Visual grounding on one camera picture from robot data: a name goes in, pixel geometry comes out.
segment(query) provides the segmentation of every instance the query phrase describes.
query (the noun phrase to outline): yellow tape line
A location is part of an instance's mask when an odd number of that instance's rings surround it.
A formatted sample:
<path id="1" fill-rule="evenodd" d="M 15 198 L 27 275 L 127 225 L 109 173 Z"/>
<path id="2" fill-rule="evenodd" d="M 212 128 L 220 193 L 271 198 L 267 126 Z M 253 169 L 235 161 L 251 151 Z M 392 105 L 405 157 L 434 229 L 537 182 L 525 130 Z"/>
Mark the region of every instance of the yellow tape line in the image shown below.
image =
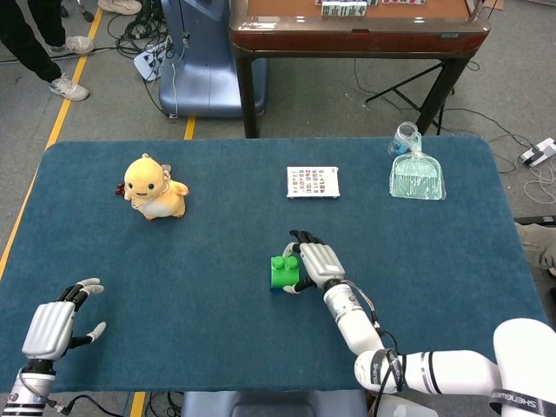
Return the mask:
<path id="1" fill-rule="evenodd" d="M 195 132 L 195 116 L 188 117 L 188 124 L 185 125 L 185 133 L 183 134 L 183 139 L 190 141 L 193 139 L 193 133 Z"/>
<path id="2" fill-rule="evenodd" d="M 103 15 L 102 9 L 98 8 L 96 10 L 95 20 L 93 20 L 93 23 L 90 25 L 89 37 L 91 39 L 95 39 L 96 31 L 98 30 L 98 25 L 101 22 L 102 15 Z M 87 62 L 87 57 L 86 56 L 81 56 L 79 58 L 79 62 L 77 62 L 76 72 L 74 73 L 73 78 L 72 78 L 72 81 L 74 83 L 79 82 L 79 78 L 81 77 L 81 74 L 83 73 L 83 68 L 84 68 L 86 62 Z M 56 118 L 56 121 L 54 123 L 54 127 L 52 128 L 52 131 L 50 132 L 49 140 L 46 142 L 46 146 L 44 148 L 45 150 L 48 149 L 50 146 L 52 146 L 54 143 L 56 143 L 56 141 L 58 140 L 58 135 L 60 134 L 60 130 L 62 130 L 63 121 L 65 120 L 66 115 L 68 114 L 68 109 L 70 108 L 70 106 L 69 106 L 70 103 L 71 103 L 70 100 L 66 100 L 66 99 L 63 100 L 62 107 L 60 108 L 60 111 L 58 112 L 58 117 Z M 33 184 L 35 183 L 35 176 L 36 176 L 36 172 L 35 172 L 35 175 L 33 175 L 33 179 L 31 180 L 31 184 L 29 186 L 29 189 L 27 190 L 27 195 L 25 196 L 25 199 L 23 200 L 23 204 L 22 204 L 21 208 L 19 209 L 19 214 L 17 215 L 16 223 L 14 224 L 14 227 L 11 230 L 10 237 L 8 238 L 8 242 L 6 243 L 6 247 L 4 248 L 3 253 L 2 253 L 2 258 L 0 258 L 0 281 L 2 280 L 2 275 L 3 275 L 3 272 L 6 268 L 6 262 L 8 261 L 8 256 L 10 255 L 11 245 L 13 244 L 14 239 L 16 238 L 17 229 L 19 228 L 19 223 L 21 222 L 21 218 L 23 216 L 25 206 L 27 205 L 27 200 L 29 200 L 29 195 L 30 195 L 31 190 L 33 188 Z"/>
<path id="3" fill-rule="evenodd" d="M 145 407 L 145 398 L 147 393 L 135 393 L 133 395 L 133 404 L 131 405 L 131 413 L 129 417 L 142 417 L 142 410 Z"/>
<path id="4" fill-rule="evenodd" d="M 98 30 L 98 25 L 101 22 L 101 17 L 103 16 L 103 10 L 99 7 L 96 9 L 95 20 L 90 25 L 89 30 L 89 38 L 95 39 L 96 31 Z M 81 78 L 81 74 L 83 73 L 83 68 L 85 68 L 85 63 L 87 62 L 87 56 L 81 56 L 79 61 L 77 61 L 76 72 L 74 72 L 71 81 L 74 83 L 79 83 L 79 79 Z M 68 109 L 70 108 L 71 101 L 67 98 L 63 99 L 62 107 L 58 112 L 58 117 L 54 122 L 54 128 L 50 132 L 49 140 L 46 142 L 46 149 L 52 146 L 58 140 L 58 136 L 60 135 L 60 130 L 62 130 L 62 125 L 64 120 L 66 119 L 66 115 L 68 114 Z"/>

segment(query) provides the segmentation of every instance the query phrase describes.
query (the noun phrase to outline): stuffed chick toy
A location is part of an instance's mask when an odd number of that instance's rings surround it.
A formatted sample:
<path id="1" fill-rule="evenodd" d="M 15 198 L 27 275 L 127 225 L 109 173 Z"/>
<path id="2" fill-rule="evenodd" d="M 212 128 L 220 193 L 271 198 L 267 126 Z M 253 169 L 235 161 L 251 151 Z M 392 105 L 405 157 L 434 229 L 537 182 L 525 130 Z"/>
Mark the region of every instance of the stuffed chick toy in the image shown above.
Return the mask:
<path id="1" fill-rule="evenodd" d="M 147 220 L 185 215 L 183 197 L 189 194 L 189 189 L 181 182 L 172 181 L 169 172 L 148 154 L 142 154 L 128 166 L 124 181 L 123 198 L 131 200 L 131 207 Z"/>

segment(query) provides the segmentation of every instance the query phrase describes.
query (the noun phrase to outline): blue tablecloth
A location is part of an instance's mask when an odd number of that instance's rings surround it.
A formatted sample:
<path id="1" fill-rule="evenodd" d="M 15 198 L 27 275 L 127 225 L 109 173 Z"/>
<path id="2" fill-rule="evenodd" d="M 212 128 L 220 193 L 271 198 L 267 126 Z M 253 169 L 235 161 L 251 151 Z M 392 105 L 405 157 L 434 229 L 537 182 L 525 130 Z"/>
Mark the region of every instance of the blue tablecloth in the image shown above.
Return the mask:
<path id="1" fill-rule="evenodd" d="M 56 364 L 56 389 L 355 388 L 354 356 L 308 289 L 269 291 L 270 257 L 306 229 L 336 250 L 403 353 L 472 349 L 493 359 L 512 317 L 546 321 L 488 146 L 426 137 L 447 199 L 388 193 L 388 139 L 63 142 L 43 158 L 0 285 L 0 390 L 26 363 L 38 304 L 100 277 L 76 317 L 102 339 Z M 147 222 L 115 195 L 148 152 L 191 191 L 182 219 Z M 286 167 L 337 166 L 337 200 L 286 198 Z"/>

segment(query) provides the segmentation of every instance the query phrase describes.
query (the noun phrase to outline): floor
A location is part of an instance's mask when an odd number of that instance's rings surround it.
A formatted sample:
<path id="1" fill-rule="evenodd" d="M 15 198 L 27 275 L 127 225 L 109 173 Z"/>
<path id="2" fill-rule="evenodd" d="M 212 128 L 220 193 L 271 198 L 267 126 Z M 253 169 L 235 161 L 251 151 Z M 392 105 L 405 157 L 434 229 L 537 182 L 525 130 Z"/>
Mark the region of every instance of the floor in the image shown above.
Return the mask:
<path id="1" fill-rule="evenodd" d="M 73 2 L 64 0 L 64 3 L 70 13 L 64 20 L 67 32 L 86 35 L 89 23 L 83 21 Z M 84 0 L 84 4 L 91 11 L 96 10 L 94 0 Z M 26 5 L 22 8 L 29 16 Z M 101 19 L 95 39 L 97 47 L 113 45 L 106 32 L 110 17 L 105 13 Z M 115 33 L 122 32 L 126 19 L 116 20 L 111 29 Z M 535 143 L 554 137 L 555 19 L 554 7 L 525 0 L 506 0 L 506 9 L 492 14 L 493 30 L 474 58 L 480 69 L 473 71 L 477 69 L 474 64 L 464 72 L 447 107 L 483 112 L 511 132 Z M 0 61 L 10 58 L 10 53 L 0 45 Z M 70 75 L 76 64 L 76 59 L 60 62 L 63 71 Z M 358 60 L 355 64 L 361 86 L 374 91 L 430 65 L 429 62 L 376 60 Z M 270 71 L 268 107 L 260 119 L 261 135 L 265 137 L 390 136 L 400 122 L 416 118 L 413 110 L 398 110 L 384 100 L 365 108 L 362 102 L 368 93 L 357 87 L 353 59 L 276 59 L 270 64 Z M 0 248 L 3 248 L 51 137 L 62 100 L 51 95 L 43 82 L 19 64 L 0 64 L 0 79 L 3 98 L 0 101 L 0 176 L 3 178 Z M 424 77 L 403 91 L 419 101 L 427 93 L 432 79 L 432 76 Z M 58 141 L 183 139 L 186 120 L 170 120 L 161 115 L 146 95 L 133 63 L 115 51 L 90 56 L 81 83 L 90 88 L 91 97 L 69 106 Z M 398 106 L 407 106 L 396 96 L 389 98 Z M 472 131 L 489 142 L 504 135 L 493 122 L 465 111 L 448 111 L 444 123 L 452 131 Z M 194 138 L 233 139 L 242 135 L 241 120 L 199 119 Z M 494 153 L 507 160 L 497 160 L 500 172 L 512 171 L 500 174 L 500 178 L 513 214 L 555 215 L 554 204 L 534 202 L 524 193 L 524 184 L 535 177 L 527 169 L 514 166 L 523 147 L 510 137 L 500 138 L 491 146 Z M 543 167 L 543 173 L 551 175 L 548 165 Z M 556 190 L 551 185 L 547 189 Z M 537 200 L 552 200 L 542 193 L 538 184 L 529 184 L 527 190 Z M 556 311 L 547 298 L 547 290 L 556 281 L 539 270 L 534 270 L 533 276 L 546 311 L 556 324 Z M 127 401 L 127 393 L 93 395 L 110 411 L 128 413 L 130 410 L 131 400 Z M 495 415 L 484 398 L 406 395 L 434 408 L 441 416 Z M 71 394 L 60 394 L 57 398 L 67 401 Z M 162 398 L 158 401 L 156 411 L 164 414 L 166 408 Z M 85 402 L 78 403 L 74 414 L 102 415 Z"/>

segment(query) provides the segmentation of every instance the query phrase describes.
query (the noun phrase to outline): green toy block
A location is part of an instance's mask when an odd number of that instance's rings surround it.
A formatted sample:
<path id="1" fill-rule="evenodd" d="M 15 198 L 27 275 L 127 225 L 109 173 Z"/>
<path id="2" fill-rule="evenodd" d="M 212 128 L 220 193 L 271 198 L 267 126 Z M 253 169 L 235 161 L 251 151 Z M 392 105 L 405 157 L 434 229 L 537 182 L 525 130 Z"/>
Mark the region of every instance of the green toy block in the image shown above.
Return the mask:
<path id="1" fill-rule="evenodd" d="M 295 256 L 274 256 L 270 259 L 270 287 L 284 288 L 299 282 L 299 261 Z"/>

